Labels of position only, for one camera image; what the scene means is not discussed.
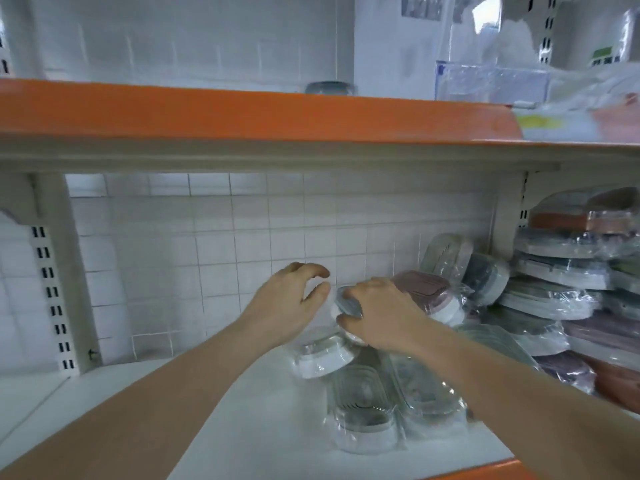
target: right hand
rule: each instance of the right hand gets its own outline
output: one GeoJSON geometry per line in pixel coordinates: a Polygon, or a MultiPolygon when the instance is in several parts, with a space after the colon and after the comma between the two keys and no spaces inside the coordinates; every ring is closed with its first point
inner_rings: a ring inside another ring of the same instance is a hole
{"type": "Polygon", "coordinates": [[[408,293],[386,278],[373,278],[345,290],[362,307],[362,318],[340,315],[338,324],[377,349],[411,354],[413,339],[432,322],[408,293]]]}

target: orange shelf edge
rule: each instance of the orange shelf edge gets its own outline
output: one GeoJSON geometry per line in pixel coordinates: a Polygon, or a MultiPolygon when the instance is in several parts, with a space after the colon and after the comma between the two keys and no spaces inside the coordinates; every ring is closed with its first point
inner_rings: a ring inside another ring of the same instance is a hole
{"type": "Polygon", "coordinates": [[[520,141],[507,106],[0,80],[5,136],[487,144],[520,141]]]}
{"type": "Polygon", "coordinates": [[[428,480],[536,480],[536,478],[524,468],[520,460],[513,459],[460,470],[428,480]]]}

